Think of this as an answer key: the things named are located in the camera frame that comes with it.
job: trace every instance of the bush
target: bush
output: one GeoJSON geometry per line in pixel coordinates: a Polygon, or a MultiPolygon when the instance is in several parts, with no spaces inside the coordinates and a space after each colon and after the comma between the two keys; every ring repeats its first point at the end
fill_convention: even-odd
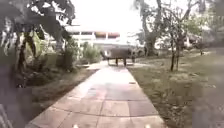
{"type": "Polygon", "coordinates": [[[87,42],[83,46],[83,59],[88,63],[96,63],[100,60],[100,51],[94,46],[89,45],[87,42]]]}
{"type": "Polygon", "coordinates": [[[57,59],[57,67],[65,71],[73,71],[73,62],[77,60],[78,45],[71,39],[65,46],[65,50],[61,52],[57,59]]]}

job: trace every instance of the sky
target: sky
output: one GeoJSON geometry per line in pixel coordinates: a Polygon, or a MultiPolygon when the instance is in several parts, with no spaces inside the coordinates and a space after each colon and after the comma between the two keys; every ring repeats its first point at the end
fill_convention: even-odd
{"type": "Polygon", "coordinates": [[[72,0],[78,24],[105,31],[132,32],[141,29],[133,0],[72,0]]]}

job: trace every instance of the ground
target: ground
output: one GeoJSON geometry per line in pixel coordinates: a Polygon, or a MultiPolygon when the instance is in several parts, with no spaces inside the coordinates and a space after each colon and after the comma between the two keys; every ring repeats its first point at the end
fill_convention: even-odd
{"type": "Polygon", "coordinates": [[[14,128],[24,128],[30,120],[96,71],[80,69],[76,74],[64,74],[42,86],[15,88],[7,77],[9,67],[2,66],[0,69],[0,74],[3,74],[0,77],[0,105],[3,105],[14,128]]]}
{"type": "Polygon", "coordinates": [[[130,67],[144,92],[170,128],[224,127],[224,52],[210,49],[181,58],[179,71],[170,72],[170,59],[140,59],[148,66],[130,67]]]}

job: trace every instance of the concrete path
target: concrete path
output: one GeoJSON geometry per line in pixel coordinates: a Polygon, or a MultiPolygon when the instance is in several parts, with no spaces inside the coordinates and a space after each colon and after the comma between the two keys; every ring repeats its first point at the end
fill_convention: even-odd
{"type": "Polygon", "coordinates": [[[49,107],[26,128],[166,128],[124,67],[105,67],[49,107]]]}

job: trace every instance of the white building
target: white building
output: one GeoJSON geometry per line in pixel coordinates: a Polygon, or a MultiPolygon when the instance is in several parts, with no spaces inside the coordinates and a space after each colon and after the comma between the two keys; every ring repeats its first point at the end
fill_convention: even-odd
{"type": "Polygon", "coordinates": [[[65,29],[77,40],[79,46],[85,42],[103,50],[119,47],[133,48],[135,46],[135,42],[130,42],[126,33],[99,30],[80,25],[66,26],[65,29]]]}

